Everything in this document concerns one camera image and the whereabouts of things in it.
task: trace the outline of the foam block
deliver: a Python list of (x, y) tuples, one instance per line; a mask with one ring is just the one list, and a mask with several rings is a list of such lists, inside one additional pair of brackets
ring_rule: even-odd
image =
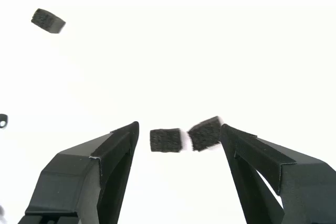
[(43, 9), (36, 10), (31, 22), (51, 34), (60, 33), (65, 25), (64, 20)]
[(153, 152), (180, 152), (182, 149), (180, 129), (151, 130), (150, 141)]
[(220, 133), (221, 123), (217, 116), (195, 125), (188, 131), (194, 151), (202, 151), (218, 144)]

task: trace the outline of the black foam cube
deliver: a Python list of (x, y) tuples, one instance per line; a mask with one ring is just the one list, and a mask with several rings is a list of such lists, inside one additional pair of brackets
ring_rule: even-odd
[(221, 123), (217, 116), (195, 125), (188, 131), (193, 142), (193, 150), (202, 151), (218, 144), (220, 132)]
[(180, 129), (159, 129), (150, 132), (153, 152), (180, 152), (182, 149)]
[(65, 25), (64, 20), (43, 9), (36, 10), (31, 22), (51, 34), (60, 33)]

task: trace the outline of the white background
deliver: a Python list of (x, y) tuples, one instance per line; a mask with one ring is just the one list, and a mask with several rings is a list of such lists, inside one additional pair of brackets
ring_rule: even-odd
[[(336, 0), (1, 0), (0, 204), (24, 215), (66, 148), (140, 122), (126, 223), (245, 223), (220, 146), (151, 153), (149, 130), (219, 115), (336, 167)], [(53, 35), (37, 8), (64, 19)]]

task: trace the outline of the small black part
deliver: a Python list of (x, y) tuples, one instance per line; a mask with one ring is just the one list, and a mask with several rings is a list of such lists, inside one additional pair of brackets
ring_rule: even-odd
[(150, 142), (153, 152), (180, 152), (182, 149), (181, 130), (151, 130)]
[(58, 153), (42, 170), (19, 224), (117, 224), (138, 137), (133, 122)]
[(220, 139), (247, 224), (336, 223), (336, 172), (328, 164), (227, 124)]
[(219, 117), (215, 116), (192, 127), (188, 134), (194, 151), (202, 151), (219, 143), (221, 132)]
[(35, 11), (31, 22), (51, 34), (60, 33), (66, 23), (56, 15), (43, 9)]
[(5, 128), (7, 124), (8, 124), (8, 115), (0, 114), (0, 129)]

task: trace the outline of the foam texture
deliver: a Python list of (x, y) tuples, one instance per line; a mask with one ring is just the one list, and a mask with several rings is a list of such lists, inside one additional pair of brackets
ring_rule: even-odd
[(195, 125), (188, 131), (194, 151), (202, 151), (218, 144), (220, 133), (221, 123), (217, 116)]
[(153, 152), (180, 152), (182, 149), (180, 129), (151, 130), (150, 141)]
[(43, 9), (36, 10), (31, 22), (51, 34), (60, 33), (65, 25), (64, 20)]

